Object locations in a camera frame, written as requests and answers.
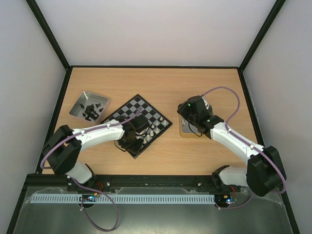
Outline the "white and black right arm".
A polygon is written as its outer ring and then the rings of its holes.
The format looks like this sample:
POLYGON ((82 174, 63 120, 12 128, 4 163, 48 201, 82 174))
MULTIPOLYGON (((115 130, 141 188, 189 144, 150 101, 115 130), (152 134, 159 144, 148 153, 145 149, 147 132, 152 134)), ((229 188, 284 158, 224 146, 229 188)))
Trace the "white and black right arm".
POLYGON ((213 187, 216 190, 223 191, 229 185, 236 185, 248 187, 261 197, 273 190, 284 191, 286 178, 282 166, 274 162, 278 156, 276 148, 256 144, 231 129, 222 118, 213 114, 211 105, 202 96, 191 97, 179 104, 177 113, 200 134, 222 144, 246 164, 245 168, 225 165, 214 171, 213 187))

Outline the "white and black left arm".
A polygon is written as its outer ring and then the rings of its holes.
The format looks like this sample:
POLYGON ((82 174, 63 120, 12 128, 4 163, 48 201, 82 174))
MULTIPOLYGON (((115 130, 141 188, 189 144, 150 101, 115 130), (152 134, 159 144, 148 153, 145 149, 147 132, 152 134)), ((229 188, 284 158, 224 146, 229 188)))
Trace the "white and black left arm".
POLYGON ((91 169, 78 156, 84 150, 108 141, 137 153, 143 139, 140 136, 149 129, 148 119, 143 115, 119 116, 107 123, 83 129, 71 129, 68 125, 59 127, 45 143, 40 162, 42 169, 52 169, 56 175, 67 175, 84 184, 93 176, 91 169))

